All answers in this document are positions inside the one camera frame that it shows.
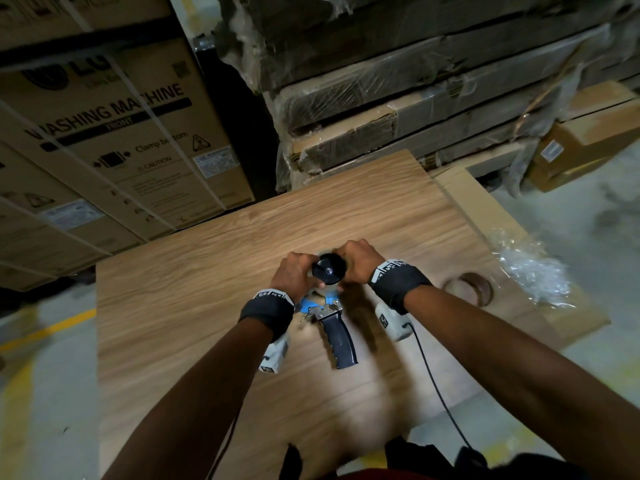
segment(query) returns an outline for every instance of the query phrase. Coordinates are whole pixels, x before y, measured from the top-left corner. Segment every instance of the wooden tabletop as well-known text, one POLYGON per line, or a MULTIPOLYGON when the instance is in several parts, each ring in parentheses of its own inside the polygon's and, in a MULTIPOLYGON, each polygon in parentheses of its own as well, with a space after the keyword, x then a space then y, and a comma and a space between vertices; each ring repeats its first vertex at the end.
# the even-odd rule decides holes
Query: wooden tabletop
MULTIPOLYGON (((368 239, 436 285, 493 282, 487 310, 557 347, 557 334, 408 152, 400 152, 110 258, 98 265, 100 469, 153 405, 238 320, 289 251, 368 239)), ((442 411, 415 338, 392 343, 361 296, 346 297, 359 364, 332 368, 318 325, 289 329, 283 370, 257 372, 216 476, 276 479, 288 443, 313 479, 442 411)), ((478 384, 418 333, 449 405, 478 384)))

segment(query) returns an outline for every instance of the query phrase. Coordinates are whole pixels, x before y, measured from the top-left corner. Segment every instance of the forearm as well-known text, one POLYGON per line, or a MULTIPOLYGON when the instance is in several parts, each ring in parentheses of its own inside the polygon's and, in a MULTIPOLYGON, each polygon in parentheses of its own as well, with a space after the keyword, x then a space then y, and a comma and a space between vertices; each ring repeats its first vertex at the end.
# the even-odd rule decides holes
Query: forearm
POLYGON ((633 464, 627 453, 629 442, 637 446, 638 410, 592 375, 507 322, 434 287, 410 291, 404 306, 505 409, 566 459, 590 467, 592 474, 604 473, 598 469, 606 438, 616 444, 608 460, 633 464))
POLYGON ((235 325, 142 420, 104 480, 205 478, 272 337, 251 318, 235 325))

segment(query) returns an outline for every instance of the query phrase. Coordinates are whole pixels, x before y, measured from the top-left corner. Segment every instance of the warning triangle symbol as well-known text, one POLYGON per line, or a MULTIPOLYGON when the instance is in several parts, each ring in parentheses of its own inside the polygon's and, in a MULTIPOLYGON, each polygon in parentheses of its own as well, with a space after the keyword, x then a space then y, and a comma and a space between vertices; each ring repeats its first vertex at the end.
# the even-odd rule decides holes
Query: warning triangle symbol
POLYGON ((204 138, 201 138, 198 135, 193 135, 193 151, 200 152, 202 150, 206 150, 207 148, 211 148, 211 144, 204 138))
POLYGON ((32 194, 31 192, 25 192, 24 196, 29 201, 30 206, 34 209, 39 209, 40 207, 44 207, 45 205, 49 205, 50 203, 55 202, 52 198, 43 197, 42 195, 32 194))

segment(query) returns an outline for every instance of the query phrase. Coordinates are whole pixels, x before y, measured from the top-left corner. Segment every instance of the black wristband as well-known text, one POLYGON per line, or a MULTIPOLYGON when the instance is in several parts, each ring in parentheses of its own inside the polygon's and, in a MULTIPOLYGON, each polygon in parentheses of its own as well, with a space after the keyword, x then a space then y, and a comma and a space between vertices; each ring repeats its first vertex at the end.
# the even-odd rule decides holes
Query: black wristband
POLYGON ((287 331, 295 306, 293 300, 284 291, 273 288, 260 290, 256 295, 246 302, 240 312, 240 322, 247 317, 253 317, 264 323, 270 330, 273 330, 273 340, 284 335, 287 331))
POLYGON ((416 266, 399 259, 384 261, 375 268, 369 279, 372 290, 389 308, 401 315, 408 313, 404 307, 405 295, 420 285, 431 286, 431 282, 416 266))

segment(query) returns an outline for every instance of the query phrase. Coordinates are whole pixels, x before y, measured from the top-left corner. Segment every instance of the white sticker on box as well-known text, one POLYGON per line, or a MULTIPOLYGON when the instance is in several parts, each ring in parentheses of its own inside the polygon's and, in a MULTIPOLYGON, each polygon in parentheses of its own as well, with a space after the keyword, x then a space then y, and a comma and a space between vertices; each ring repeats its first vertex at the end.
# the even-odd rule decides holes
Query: white sticker on box
POLYGON ((40 217, 62 230, 88 224, 104 217, 104 214, 84 199, 69 202, 39 213, 40 217))
POLYGON ((207 152, 193 158, 196 165, 204 175, 204 178, 211 178, 227 170, 231 170, 239 165, 231 146, 225 146, 215 152, 207 152))
POLYGON ((540 152, 542 158, 551 163, 553 160, 558 158, 560 153, 564 151, 564 146, 558 143, 555 139, 551 140, 551 143, 547 145, 547 147, 540 152))

